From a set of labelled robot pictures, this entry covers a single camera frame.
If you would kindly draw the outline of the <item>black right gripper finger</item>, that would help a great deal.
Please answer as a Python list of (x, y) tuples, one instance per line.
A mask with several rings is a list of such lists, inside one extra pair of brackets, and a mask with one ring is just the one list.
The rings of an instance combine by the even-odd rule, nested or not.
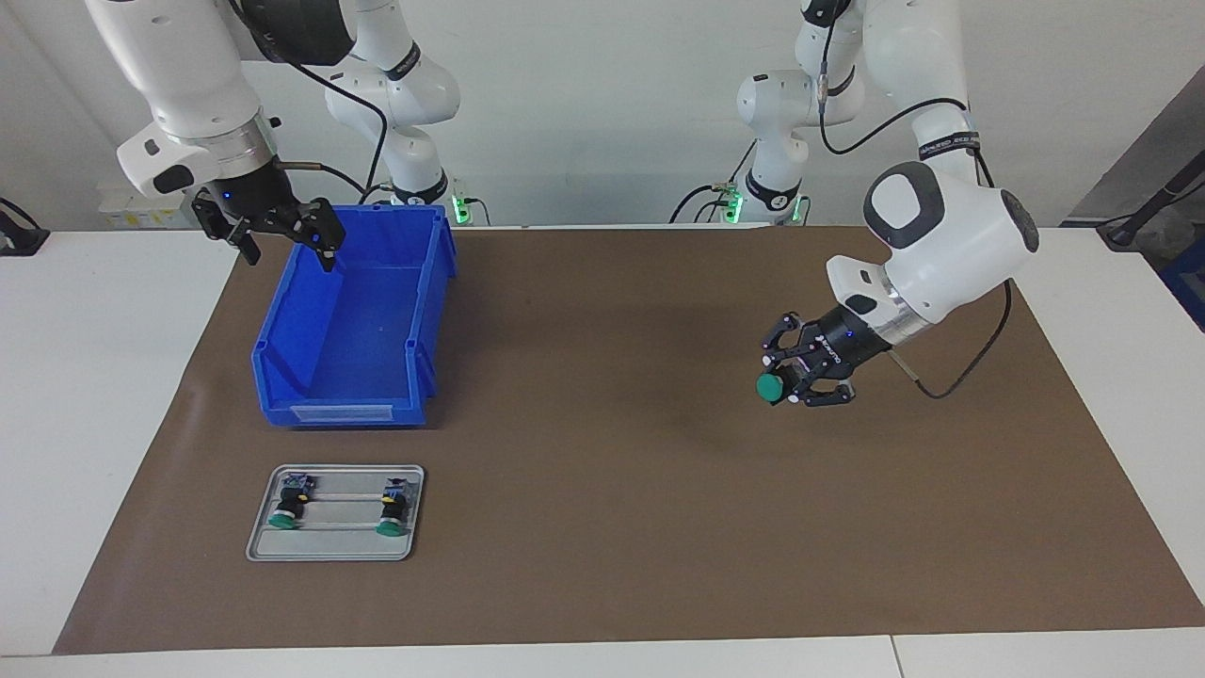
[(249, 222), (225, 214), (212, 196), (194, 196), (193, 214), (207, 238), (233, 246), (249, 266), (259, 263), (261, 252), (249, 235)]
[(288, 237), (294, 244), (313, 250), (321, 267), (331, 273), (336, 254), (343, 247), (345, 228), (327, 197), (312, 202), (280, 204), (252, 219), (254, 232)]

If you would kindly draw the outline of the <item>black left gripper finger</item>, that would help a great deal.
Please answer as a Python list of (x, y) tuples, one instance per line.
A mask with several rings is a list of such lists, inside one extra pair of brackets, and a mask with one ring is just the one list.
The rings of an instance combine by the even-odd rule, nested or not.
[(788, 403), (805, 405), (809, 408), (831, 407), (831, 405), (851, 403), (856, 399), (856, 389), (851, 381), (835, 381), (830, 389), (819, 389), (823, 379), (809, 372), (797, 373), (795, 383), (787, 391)]
[(797, 313), (778, 314), (778, 320), (762, 340), (762, 365), (780, 366), (792, 359), (805, 366), (827, 366), (818, 320), (804, 320)]

